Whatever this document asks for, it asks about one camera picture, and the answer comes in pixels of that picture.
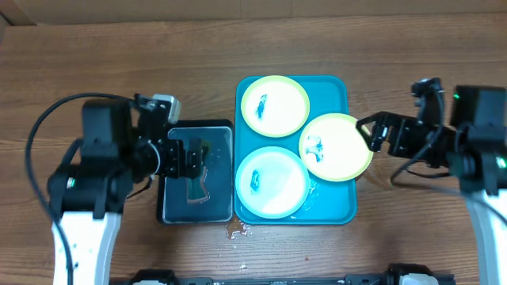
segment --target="black cable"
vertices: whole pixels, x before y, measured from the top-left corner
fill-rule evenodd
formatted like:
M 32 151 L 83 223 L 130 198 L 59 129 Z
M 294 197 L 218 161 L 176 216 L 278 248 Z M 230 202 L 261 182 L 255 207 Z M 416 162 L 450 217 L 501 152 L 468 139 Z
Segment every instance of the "black cable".
M 421 173 L 416 173 L 414 171 L 410 171 L 410 170 L 405 170 L 408 174 L 412 174 L 412 175 L 415 175 L 417 177 L 422 177 L 422 178 L 429 178 L 429 179 L 435 179 L 435 178 L 442 178 L 442 177 L 450 177 L 451 174 L 449 172 L 446 172 L 446 173 L 435 173 L 435 174 L 421 174 Z
M 440 118 L 437 130 L 435 131 L 431 139 L 409 161 L 405 162 L 402 166 L 400 166 L 398 169 L 396 169 L 396 171 L 393 172 L 391 178 L 389 178 L 391 184 L 393 184 L 393 181 L 401 172 L 407 170 L 409 166 L 417 162 L 419 158 L 421 158 L 425 154 L 428 148 L 430 148 L 431 145 L 435 143 L 436 139 L 438 139 L 438 137 L 442 133 L 442 129 L 444 128 L 444 110 L 445 110 L 444 99 L 442 99 L 442 96 L 440 95 L 436 95 L 436 98 L 438 100 L 438 105 L 440 108 Z
M 35 134 L 37 133 L 37 130 L 39 129 L 40 124 L 46 119 L 46 117 L 51 114 L 51 112 L 55 111 L 56 108 L 58 108 L 60 105 L 67 103 L 68 101 L 72 101 L 79 98 L 85 98 L 85 97 L 100 97 L 100 98 L 109 98 L 109 99 L 121 99 L 121 100 L 129 100 L 122 96 L 117 95 L 110 95 L 110 94 L 103 94 L 103 93 L 80 93 L 75 94 L 69 97 L 65 97 L 61 100 L 58 100 L 56 103 L 54 103 L 51 107 L 49 107 L 46 111 L 42 113 L 42 115 L 39 116 L 39 119 L 33 124 L 32 130 L 29 133 L 29 136 L 26 140 L 26 148 L 25 148 L 25 168 L 26 168 L 26 174 L 29 177 L 30 184 L 32 185 L 33 191 L 35 192 L 37 199 L 39 200 L 39 203 L 43 210 L 46 212 L 50 220 L 55 224 L 56 230 L 58 232 L 58 235 L 62 239 L 63 248 L 65 250 L 65 257 L 67 259 L 67 285 L 73 285 L 74 284 L 74 265 L 72 264 L 72 255 L 71 255 L 71 248 L 69 246 L 69 241 L 67 240 L 67 236 L 63 232 L 63 229 L 59 222 L 59 217 L 54 213 L 49 203 L 46 202 L 44 195 L 42 191 L 40 190 L 39 185 L 37 184 L 37 179 L 35 177 L 35 173 L 33 172 L 32 167 L 32 144 L 33 139 L 35 138 Z
M 497 209 L 492 207 L 489 203 L 484 202 L 481 199 L 477 199 L 471 195 L 464 194 L 461 191 L 456 191 L 454 189 L 443 188 L 443 187 L 439 187 L 439 186 L 432 186 L 432 185 L 428 186 L 425 184 L 411 184 L 411 183 L 408 184 L 408 183 L 400 183 L 400 182 L 393 183 L 393 186 L 400 187 L 400 188 L 409 188 L 409 189 L 413 189 L 413 190 L 429 190 L 429 191 L 440 193 L 440 194 L 446 194 L 446 195 L 450 195 L 450 196 L 457 196 L 457 197 L 463 198 L 464 200 L 466 200 L 468 202 L 476 203 L 478 205 L 481 205 L 482 207 L 484 207 L 488 211 L 491 211 L 494 215 L 497 216 L 497 218 L 499 218 L 501 220 L 501 222 L 504 223 L 505 226 L 507 226 L 507 218 L 504 215 L 502 215 L 499 211 L 497 211 Z
M 152 183 L 153 183 L 153 177 L 150 176 L 148 178 L 148 182 L 146 183 L 146 185 L 144 185 L 144 187 L 142 187 L 140 190 L 133 192 L 131 195 L 127 196 L 127 200 L 131 199 L 133 196 L 140 194 L 141 192 L 145 192 L 146 190 L 148 190 L 151 187 Z
M 69 165 L 72 163 L 72 159 L 78 152 L 79 148 L 82 146 L 82 139 L 76 139 L 72 142 L 71 146 L 69 146 L 67 152 L 63 155 L 61 165 Z
M 460 124 L 460 126 L 456 129 L 456 136 L 454 138 L 454 151 L 456 153 L 459 152 L 459 138 L 461 135 L 465 132 L 465 128 L 473 128 L 474 125 L 472 125 L 470 122 L 464 122 Z

